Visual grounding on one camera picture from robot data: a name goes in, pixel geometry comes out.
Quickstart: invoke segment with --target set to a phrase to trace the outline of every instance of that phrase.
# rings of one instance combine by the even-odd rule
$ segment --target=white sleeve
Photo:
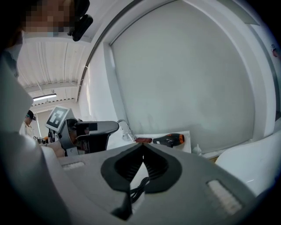
[[[24,122],[22,123],[21,129],[19,130],[20,135],[26,135],[26,126]]]

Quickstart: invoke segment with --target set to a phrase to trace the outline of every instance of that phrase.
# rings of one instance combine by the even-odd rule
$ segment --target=ceiling beam
[[[33,105],[31,106],[30,110],[33,112],[33,113],[38,113],[39,111],[42,111],[42,109],[44,109],[44,111],[46,111],[47,109],[52,109],[54,108],[54,106],[56,105],[62,105],[62,104],[65,104],[65,103],[74,103],[76,102],[75,99],[67,99],[67,100],[61,100],[61,101],[55,101],[55,102],[48,102],[48,103],[43,103],[43,104],[40,104],[40,105]]]
[[[44,84],[39,84],[36,86],[31,86],[31,87],[25,87],[25,91],[27,93],[31,92],[38,92],[38,91],[46,91],[46,90],[52,90],[52,89],[57,89],[57,88],[62,88],[62,87],[77,87],[78,84],[75,81],[64,81],[64,82],[58,82],[58,83],[44,83]]]
[[[84,46],[89,46],[92,39],[88,37],[81,37],[79,41],[74,41],[71,36],[67,34],[61,34],[60,36],[48,37],[47,33],[26,33],[25,43],[34,42],[67,42],[71,44],[80,44]]]

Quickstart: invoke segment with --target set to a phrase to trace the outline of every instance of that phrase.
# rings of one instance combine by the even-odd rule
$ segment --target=ceiling
[[[81,41],[74,42],[66,33],[47,37],[43,33],[26,33],[18,58],[19,83],[34,98],[56,93],[56,98],[33,103],[32,108],[44,108],[63,102],[76,102],[80,79],[85,67],[85,55],[104,16],[120,0],[90,0],[87,14],[94,19]]]

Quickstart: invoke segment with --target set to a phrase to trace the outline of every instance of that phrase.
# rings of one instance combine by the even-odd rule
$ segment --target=ceiling light
[[[39,100],[42,100],[42,99],[46,99],[46,98],[53,98],[53,97],[56,97],[57,94],[47,94],[47,95],[43,95],[43,96],[39,96],[39,97],[36,97],[36,98],[33,98],[34,101],[39,101]]]

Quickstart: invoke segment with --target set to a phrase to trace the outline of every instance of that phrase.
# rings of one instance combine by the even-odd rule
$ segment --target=person in cap
[[[25,120],[22,123],[19,134],[28,135],[32,138],[34,137],[33,129],[30,125],[32,120],[36,120],[36,117],[34,116],[33,112],[31,110],[29,110],[25,116]]]

